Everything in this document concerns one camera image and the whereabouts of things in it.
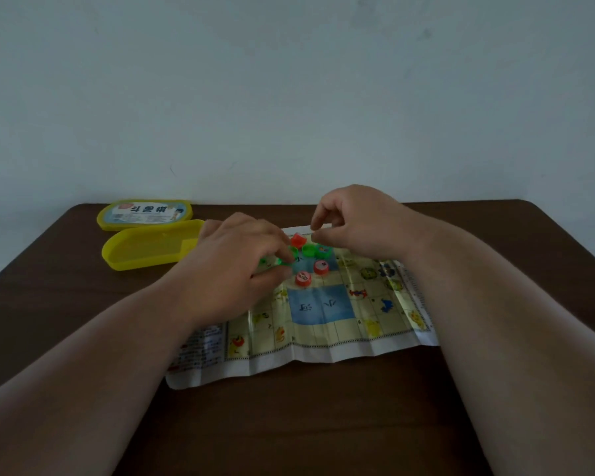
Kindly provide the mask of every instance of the white wall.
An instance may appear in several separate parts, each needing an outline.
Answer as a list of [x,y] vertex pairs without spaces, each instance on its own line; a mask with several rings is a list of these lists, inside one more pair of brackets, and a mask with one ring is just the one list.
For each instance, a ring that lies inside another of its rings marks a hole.
[[351,182],[595,254],[595,0],[0,0],[0,269],[81,202]]

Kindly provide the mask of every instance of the dark brown table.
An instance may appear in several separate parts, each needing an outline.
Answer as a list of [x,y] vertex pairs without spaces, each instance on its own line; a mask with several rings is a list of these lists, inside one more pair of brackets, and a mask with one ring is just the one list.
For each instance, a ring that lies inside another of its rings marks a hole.
[[[520,200],[409,204],[489,243],[595,329],[595,258]],[[0,273],[0,384],[120,298],[167,271],[115,272],[112,233],[73,207]],[[279,226],[313,206],[196,206]],[[162,383],[118,474],[489,474],[439,348],[337,364],[292,362],[251,377],[173,391]]]

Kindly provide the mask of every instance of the tabletop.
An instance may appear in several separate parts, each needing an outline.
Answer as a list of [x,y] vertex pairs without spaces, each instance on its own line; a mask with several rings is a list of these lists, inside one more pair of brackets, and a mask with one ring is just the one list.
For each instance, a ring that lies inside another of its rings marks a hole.
[[[595,329],[595,258],[535,205],[407,205],[472,232]],[[0,384],[169,268],[109,269],[103,207],[72,207],[0,273]],[[288,227],[314,208],[194,206],[194,217]],[[232,472],[491,474],[440,348],[423,346],[182,391],[162,382],[115,474]]]

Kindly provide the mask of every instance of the board game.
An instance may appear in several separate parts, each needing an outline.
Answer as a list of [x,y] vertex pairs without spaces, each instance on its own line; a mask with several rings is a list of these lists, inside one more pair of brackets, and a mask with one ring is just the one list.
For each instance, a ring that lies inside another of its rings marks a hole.
[[[330,363],[438,345],[422,295],[399,262],[312,244],[309,227],[284,231],[306,244],[293,249],[292,277],[238,318],[192,334],[168,370],[171,388],[250,376],[291,360]],[[259,269],[277,263],[264,259]]]

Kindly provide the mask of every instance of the yellow box lid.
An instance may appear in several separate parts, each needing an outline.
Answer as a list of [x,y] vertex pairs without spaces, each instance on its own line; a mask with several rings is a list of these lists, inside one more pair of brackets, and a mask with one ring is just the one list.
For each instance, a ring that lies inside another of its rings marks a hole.
[[203,220],[130,228],[113,235],[101,256],[114,270],[178,262],[196,247]]
[[191,219],[187,200],[127,199],[105,207],[97,215],[103,230],[123,230],[156,224],[173,224]]

